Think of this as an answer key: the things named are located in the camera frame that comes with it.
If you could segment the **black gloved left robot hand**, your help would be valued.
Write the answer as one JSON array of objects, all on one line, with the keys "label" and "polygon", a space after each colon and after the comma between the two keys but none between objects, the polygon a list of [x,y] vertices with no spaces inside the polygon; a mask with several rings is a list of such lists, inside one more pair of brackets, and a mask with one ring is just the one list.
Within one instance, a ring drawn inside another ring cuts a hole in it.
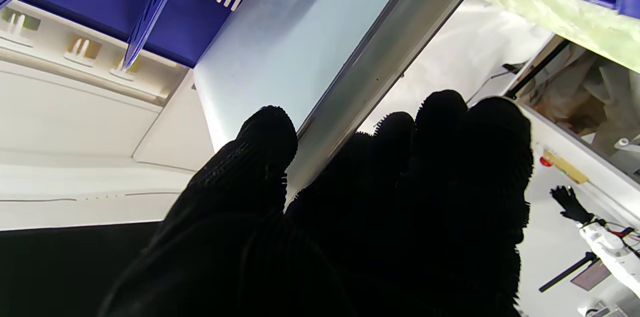
[{"label": "black gloved left robot hand", "polygon": [[531,123],[430,94],[355,132],[288,204],[298,149],[265,106],[176,199],[100,317],[518,317]]}]

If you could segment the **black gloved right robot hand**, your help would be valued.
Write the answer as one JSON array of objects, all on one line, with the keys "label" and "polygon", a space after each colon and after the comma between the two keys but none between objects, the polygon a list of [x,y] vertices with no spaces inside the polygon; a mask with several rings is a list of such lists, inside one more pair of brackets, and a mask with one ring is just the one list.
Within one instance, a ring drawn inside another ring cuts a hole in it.
[{"label": "black gloved right robot hand", "polygon": [[551,188],[550,195],[563,208],[562,212],[560,212],[563,217],[583,226],[594,220],[595,215],[588,212],[578,201],[571,185],[558,185]]}]

